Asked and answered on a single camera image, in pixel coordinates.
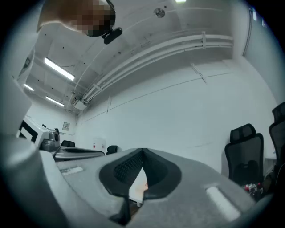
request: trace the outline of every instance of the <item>headrest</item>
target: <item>headrest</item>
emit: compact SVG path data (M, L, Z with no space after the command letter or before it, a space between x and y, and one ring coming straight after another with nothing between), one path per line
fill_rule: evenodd
M231 131L230 142L236 143L244 141L256 134L254 127L248 123Z
M275 109L272 110L274 116L274 122L278 122L281 119L285 118L285 102L278 105Z
M117 152L118 146L109 146L106 155L114 154Z

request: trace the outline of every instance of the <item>ceiling fixture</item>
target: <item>ceiling fixture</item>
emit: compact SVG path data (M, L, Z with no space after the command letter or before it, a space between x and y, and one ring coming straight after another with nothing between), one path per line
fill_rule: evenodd
M24 84L25 87L27 87L29 90L34 91L34 89L26 84Z
M158 18L163 18L165 16L165 11L161 8L156 8L153 13L158 17Z
M54 62L50 61L48 58L45 58L45 64L56 70L57 72L61 73L63 76L66 76L70 80L74 80L74 76L68 73L66 70L62 69L60 66L56 65Z
M48 99L48 100L50 100L50 101L52 101L52 102L54 102L54 103L56 103L56 104L58 104L58 105L60 105L60 106L63 106L64 107L64 104L61 104L60 102L57 102L57 101L55 101L55 100L53 100L52 98L49 98L49 97L45 97L46 99Z

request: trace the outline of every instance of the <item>chair backrest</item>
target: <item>chair backrest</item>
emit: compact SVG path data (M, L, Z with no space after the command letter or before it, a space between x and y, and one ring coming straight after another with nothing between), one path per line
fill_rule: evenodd
M274 122L279 122L281 119L285 117L285 102L278 105L276 108L272 110L274 116Z
M66 140L62 141L61 145L62 145L63 147L75 147L75 143L74 143L74 142L72 142L72 141L66 141Z
M279 163L281 148L285 145L285 118L273 123L269 127L269 134L275 148L277 163Z
M230 143L224 149L229 178L239 185L262 182L263 148L263 136L256 134L251 124L232 130Z
M117 152L118 146L109 146L106 155L114 154Z

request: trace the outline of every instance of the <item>ceiling light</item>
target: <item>ceiling light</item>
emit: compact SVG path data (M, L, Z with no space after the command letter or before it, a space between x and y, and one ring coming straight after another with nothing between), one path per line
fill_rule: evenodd
M26 84L24 84L25 87L27 87L29 90L34 91L34 89Z
M45 58L45 64L49 65L51 68L55 69L57 72L61 73L63 76L66 76L68 79L72 81L75 78L72 74L68 73L66 70L62 69L60 66L50 61L48 58Z
M50 101L52 101L52 102L54 102L54 103L56 103L56 104L58 104L58 105L61 105L61 106L63 106L64 107L64 104L61 104L60 102L57 102L57 101L55 101L55 100L53 100L52 98L49 98L49 97L45 97L46 99L48 99L48 100L50 100Z

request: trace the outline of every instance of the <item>sticker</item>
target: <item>sticker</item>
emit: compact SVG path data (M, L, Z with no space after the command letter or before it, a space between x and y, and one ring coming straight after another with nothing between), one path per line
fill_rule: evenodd
M67 169L61 169L60 172L62 173L62 175L66 176L69 174L73 174L73 173L78 173L83 171L82 167L76 166L76 167L71 167L71 168L67 168Z

